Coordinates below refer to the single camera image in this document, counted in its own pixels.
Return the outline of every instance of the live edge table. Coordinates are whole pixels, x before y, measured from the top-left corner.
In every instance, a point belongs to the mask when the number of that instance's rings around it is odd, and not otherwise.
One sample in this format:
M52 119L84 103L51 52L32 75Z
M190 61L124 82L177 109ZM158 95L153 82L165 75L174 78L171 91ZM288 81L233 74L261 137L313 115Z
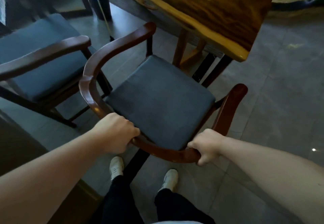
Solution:
M205 79L205 84L213 82L232 60L243 62L247 59L272 5L272 0L139 0L142 5L143 1L154 5L181 25L173 58L176 66L181 68L184 63L198 61L207 42L225 54L211 78ZM183 57L189 32L200 37L200 42L196 49Z

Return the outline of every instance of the glossy wooden tabletop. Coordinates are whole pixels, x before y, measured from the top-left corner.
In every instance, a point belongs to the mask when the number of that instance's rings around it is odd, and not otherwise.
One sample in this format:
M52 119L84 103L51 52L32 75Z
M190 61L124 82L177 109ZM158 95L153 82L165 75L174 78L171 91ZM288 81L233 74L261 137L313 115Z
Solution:
M150 0L164 12L244 61L272 0Z

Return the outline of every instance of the hand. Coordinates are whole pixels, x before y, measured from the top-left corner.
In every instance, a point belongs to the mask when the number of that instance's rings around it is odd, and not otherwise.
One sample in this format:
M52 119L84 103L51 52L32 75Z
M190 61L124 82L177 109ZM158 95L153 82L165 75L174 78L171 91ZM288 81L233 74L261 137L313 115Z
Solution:
M188 147L197 149L201 154L198 161L199 166L203 166L219 157L224 138L226 137L207 128L188 143Z
M118 154L126 151L129 141L140 135L140 130L132 122L117 113L105 116L89 132L105 152Z

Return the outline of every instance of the person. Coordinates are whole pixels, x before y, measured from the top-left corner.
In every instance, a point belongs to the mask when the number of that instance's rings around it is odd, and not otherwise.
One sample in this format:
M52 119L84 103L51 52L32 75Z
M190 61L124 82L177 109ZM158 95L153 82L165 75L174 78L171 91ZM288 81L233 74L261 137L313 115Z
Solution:
M134 124L115 113L69 143L0 177L0 223L47 223L73 186L103 153L122 153L140 134ZM188 147L201 153L198 165L227 157L272 198L305 223L323 223L324 169L315 163L276 149L235 140L206 129ZM112 184L104 199L101 223L143 223L129 185L123 179L123 161L114 157ZM171 169L155 198L159 221L214 223L183 196L174 193L178 173Z

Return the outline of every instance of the person's right arm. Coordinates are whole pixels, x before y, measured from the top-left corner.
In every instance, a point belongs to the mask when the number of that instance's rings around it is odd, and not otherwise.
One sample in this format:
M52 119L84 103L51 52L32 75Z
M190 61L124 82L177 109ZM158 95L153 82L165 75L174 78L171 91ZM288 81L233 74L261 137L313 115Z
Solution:
M324 168L300 156L248 143L206 129L189 142L198 165L223 155L260 188L305 223L324 222Z

